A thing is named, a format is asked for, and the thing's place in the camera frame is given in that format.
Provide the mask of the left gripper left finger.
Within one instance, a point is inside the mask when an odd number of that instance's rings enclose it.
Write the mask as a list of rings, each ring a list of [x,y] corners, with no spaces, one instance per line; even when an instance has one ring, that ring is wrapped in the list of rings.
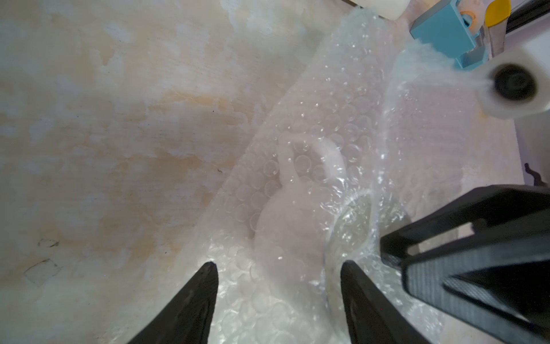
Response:
[[[206,262],[131,343],[207,343],[216,305],[219,274]]]

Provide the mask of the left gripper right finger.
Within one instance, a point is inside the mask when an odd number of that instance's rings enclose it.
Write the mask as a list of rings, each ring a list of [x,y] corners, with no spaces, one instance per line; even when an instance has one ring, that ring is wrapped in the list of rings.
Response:
[[[427,343],[353,262],[344,262],[340,272],[341,291],[349,337],[352,343]]]

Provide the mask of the white ceramic mug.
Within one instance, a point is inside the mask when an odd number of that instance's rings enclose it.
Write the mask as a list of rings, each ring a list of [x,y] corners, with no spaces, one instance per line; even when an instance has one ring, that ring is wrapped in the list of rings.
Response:
[[[338,268],[338,219],[370,196],[370,185],[349,173],[330,138],[284,133],[276,146],[279,189],[261,210],[254,253],[275,295],[320,329],[316,341],[349,342]]]

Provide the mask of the clear bubble wrap sheet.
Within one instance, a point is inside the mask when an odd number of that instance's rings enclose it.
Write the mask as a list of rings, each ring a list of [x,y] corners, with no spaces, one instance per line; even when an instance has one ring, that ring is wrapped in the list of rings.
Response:
[[[348,343],[354,260],[432,343],[479,338],[409,296],[380,239],[477,186],[522,180],[481,83],[365,9],[346,16],[257,130],[160,276],[134,343]]]

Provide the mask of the teal tape dispenser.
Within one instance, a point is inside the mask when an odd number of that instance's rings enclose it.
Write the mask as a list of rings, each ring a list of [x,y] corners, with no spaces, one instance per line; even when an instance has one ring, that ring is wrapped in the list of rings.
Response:
[[[487,7],[486,1],[440,0],[415,20],[410,33],[454,59],[458,69],[473,70],[488,61],[488,47],[479,38]]]

